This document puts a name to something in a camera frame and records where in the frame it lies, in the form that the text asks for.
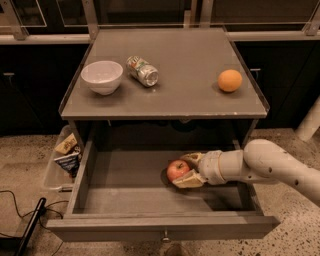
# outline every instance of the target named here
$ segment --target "drawer handle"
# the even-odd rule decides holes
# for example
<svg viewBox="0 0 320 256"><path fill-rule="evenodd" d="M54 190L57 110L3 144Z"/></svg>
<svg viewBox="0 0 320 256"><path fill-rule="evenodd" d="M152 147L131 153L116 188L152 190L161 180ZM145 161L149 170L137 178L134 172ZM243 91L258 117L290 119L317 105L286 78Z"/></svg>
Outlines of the drawer handle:
<svg viewBox="0 0 320 256"><path fill-rule="evenodd" d="M171 243L171 239L168 237L168 231L164 231L164 237L161 239L161 242L163 243Z"/></svg>

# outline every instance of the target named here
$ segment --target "aluminum can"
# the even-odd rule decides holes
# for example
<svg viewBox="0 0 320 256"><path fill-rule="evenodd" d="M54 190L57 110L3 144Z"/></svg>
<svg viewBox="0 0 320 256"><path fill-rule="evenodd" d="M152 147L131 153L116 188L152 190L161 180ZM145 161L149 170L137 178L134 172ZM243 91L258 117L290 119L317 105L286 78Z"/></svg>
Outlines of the aluminum can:
<svg viewBox="0 0 320 256"><path fill-rule="evenodd" d="M140 56L131 56L127 59L127 70L130 75L146 87L158 82L158 70Z"/></svg>

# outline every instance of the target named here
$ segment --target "red apple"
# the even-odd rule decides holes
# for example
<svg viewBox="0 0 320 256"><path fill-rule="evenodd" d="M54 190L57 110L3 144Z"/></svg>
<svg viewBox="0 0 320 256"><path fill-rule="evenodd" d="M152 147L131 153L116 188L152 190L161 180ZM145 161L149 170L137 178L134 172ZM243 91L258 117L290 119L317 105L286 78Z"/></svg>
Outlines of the red apple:
<svg viewBox="0 0 320 256"><path fill-rule="evenodd" d="M174 160L168 165L167 177L169 181L172 182L173 180L182 177L189 171L190 171L190 167L188 166L186 161Z"/></svg>

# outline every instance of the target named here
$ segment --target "open drawer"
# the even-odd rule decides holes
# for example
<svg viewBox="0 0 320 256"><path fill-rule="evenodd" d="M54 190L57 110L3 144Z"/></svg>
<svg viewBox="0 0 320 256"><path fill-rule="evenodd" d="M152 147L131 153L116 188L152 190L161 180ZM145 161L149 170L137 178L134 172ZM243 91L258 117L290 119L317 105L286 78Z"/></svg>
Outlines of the open drawer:
<svg viewBox="0 0 320 256"><path fill-rule="evenodd" d="M188 125L95 123L64 219L47 227L63 241L263 238L279 222L263 215L251 185L168 183L166 166L182 154L234 148L228 120Z"/></svg>

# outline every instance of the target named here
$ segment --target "white bowl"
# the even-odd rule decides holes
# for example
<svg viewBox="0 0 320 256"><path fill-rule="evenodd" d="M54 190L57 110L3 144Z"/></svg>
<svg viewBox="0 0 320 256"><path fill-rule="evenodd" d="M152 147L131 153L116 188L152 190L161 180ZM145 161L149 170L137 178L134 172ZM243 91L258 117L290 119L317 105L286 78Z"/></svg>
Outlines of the white bowl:
<svg viewBox="0 0 320 256"><path fill-rule="evenodd" d="M94 92L102 95L113 93L120 85L122 66L114 61L97 61L85 66L81 78Z"/></svg>

